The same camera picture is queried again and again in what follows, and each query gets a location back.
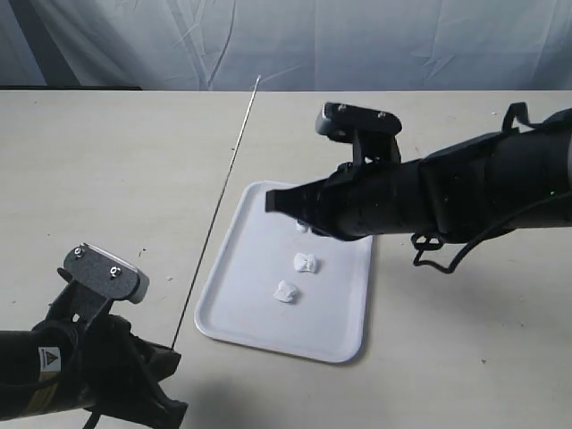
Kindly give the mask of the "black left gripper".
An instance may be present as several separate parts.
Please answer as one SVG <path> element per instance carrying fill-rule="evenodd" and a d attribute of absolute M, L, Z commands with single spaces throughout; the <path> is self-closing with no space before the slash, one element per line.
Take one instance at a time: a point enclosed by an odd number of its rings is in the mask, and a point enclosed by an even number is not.
<path fill-rule="evenodd" d="M 33 333 L 32 411 L 83 408 L 147 428 L 181 427 L 188 404 L 170 399 L 159 384 L 175 374 L 178 352 L 132 335 L 130 323 L 114 315 L 88 330 L 50 321 Z"/>

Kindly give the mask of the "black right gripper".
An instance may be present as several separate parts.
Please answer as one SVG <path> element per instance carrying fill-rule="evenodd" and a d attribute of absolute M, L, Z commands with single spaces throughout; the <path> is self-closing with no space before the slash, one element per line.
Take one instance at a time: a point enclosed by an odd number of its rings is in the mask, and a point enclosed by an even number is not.
<path fill-rule="evenodd" d="M 434 233 L 436 218 L 419 159 L 406 163 L 339 166 L 327 179 L 265 193 L 265 212 L 287 215 L 317 236 Z"/>

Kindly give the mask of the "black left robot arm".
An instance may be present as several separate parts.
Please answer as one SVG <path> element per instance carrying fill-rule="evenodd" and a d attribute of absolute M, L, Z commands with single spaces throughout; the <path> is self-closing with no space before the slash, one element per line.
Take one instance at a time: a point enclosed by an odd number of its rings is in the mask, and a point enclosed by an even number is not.
<path fill-rule="evenodd" d="M 178 428 L 187 403 L 160 382 L 177 370 L 176 351 L 144 341 L 117 315 L 92 325 L 44 321 L 1 333 L 1 418 L 84 409 L 93 428 L 103 416 L 148 428 Z"/>

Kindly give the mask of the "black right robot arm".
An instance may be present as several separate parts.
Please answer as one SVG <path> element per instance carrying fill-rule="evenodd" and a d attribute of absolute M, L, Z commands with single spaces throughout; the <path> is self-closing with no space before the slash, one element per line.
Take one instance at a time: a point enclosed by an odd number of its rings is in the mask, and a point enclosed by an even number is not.
<path fill-rule="evenodd" d="M 352 147 L 329 177 L 267 192 L 265 210 L 287 215 L 338 240 L 418 233 L 465 243 L 498 225 L 571 223 L 571 112 L 530 122 L 512 104 L 500 130 L 403 161 L 394 114 L 326 103 L 316 131 Z"/>

